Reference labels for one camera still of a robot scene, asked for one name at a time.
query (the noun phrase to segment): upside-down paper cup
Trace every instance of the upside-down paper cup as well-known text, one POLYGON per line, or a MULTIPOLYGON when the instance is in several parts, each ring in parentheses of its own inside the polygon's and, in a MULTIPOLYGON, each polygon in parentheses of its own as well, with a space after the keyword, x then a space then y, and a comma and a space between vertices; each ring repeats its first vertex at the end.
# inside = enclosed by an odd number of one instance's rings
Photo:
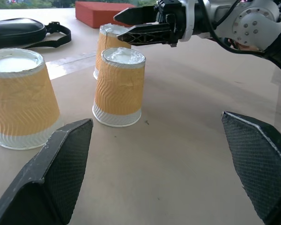
POLYGON ((0 145, 33 149, 62 126, 43 57, 24 49, 0 49, 0 145))
POLYGON ((127 48, 102 52, 93 114, 102 124, 127 127, 141 117, 146 58, 127 48))
POLYGON ((115 48, 115 47, 125 47, 131 48, 131 45, 118 40, 117 35, 125 33, 128 28, 114 25, 114 24, 105 24, 100 26, 100 34, 99 34, 99 41, 97 47, 97 55, 96 55, 96 66, 94 71, 94 78, 98 79, 98 74, 101 66, 101 53, 105 49, 108 48, 115 48))

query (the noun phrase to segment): tabletop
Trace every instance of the tabletop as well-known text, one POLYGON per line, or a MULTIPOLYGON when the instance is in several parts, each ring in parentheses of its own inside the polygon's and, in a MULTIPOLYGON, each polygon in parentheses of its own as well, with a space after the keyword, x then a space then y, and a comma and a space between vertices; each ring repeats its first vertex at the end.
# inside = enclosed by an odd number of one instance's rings
MULTIPOLYGON (((76 35, 83 36, 84 28, 76 35)), ((88 43, 85 49, 64 55, 94 51, 96 44, 87 39, 77 40, 88 43)), ((154 45, 140 51, 147 58, 142 116, 127 128, 107 127, 94 118, 93 65, 52 75, 64 122, 94 120, 70 224, 261 225, 234 170, 221 113, 252 116, 281 131, 281 72, 269 61, 231 54, 198 37, 177 48, 154 45)), ((38 151, 0 147, 0 196, 38 151)))

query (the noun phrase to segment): black leather bag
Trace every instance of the black leather bag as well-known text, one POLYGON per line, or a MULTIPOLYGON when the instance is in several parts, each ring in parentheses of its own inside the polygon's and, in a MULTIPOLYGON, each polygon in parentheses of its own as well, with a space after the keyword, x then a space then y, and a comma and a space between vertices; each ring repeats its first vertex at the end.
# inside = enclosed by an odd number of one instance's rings
POLYGON ((51 22, 44 25, 39 21, 28 18, 16 18, 0 21, 0 48, 19 45, 29 45, 24 48, 53 47, 57 48, 71 41, 70 29, 51 22), (47 33, 64 33, 65 36, 58 40, 42 41, 47 33))

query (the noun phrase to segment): bag strap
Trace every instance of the bag strap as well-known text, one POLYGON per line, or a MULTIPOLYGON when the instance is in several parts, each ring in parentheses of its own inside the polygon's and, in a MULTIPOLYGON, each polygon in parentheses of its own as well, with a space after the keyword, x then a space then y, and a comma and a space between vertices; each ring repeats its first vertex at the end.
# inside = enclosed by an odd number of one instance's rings
POLYGON ((61 32, 64 33, 65 36, 61 37, 58 40, 55 41, 41 41, 38 43, 35 43, 33 45, 29 45, 26 48, 35 48, 35 47, 52 47, 52 48, 57 48, 61 45, 64 45, 66 43, 69 43, 72 38, 71 38, 71 31, 69 28, 66 28, 64 26, 61 26, 59 22, 51 22, 48 25, 46 25, 47 33, 53 34, 56 32, 61 32))

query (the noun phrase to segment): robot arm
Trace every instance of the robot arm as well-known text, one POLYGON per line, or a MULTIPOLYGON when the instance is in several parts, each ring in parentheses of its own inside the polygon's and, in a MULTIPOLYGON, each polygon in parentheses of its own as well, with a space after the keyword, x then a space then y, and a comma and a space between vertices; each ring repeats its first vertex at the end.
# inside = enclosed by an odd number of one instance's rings
POLYGON ((134 25, 118 38, 132 45, 188 41, 192 35, 214 38, 233 53, 268 59, 281 69, 281 15, 272 0, 158 0, 154 6, 128 8, 114 17, 134 25), (257 52, 228 47, 219 38, 253 45, 257 52))

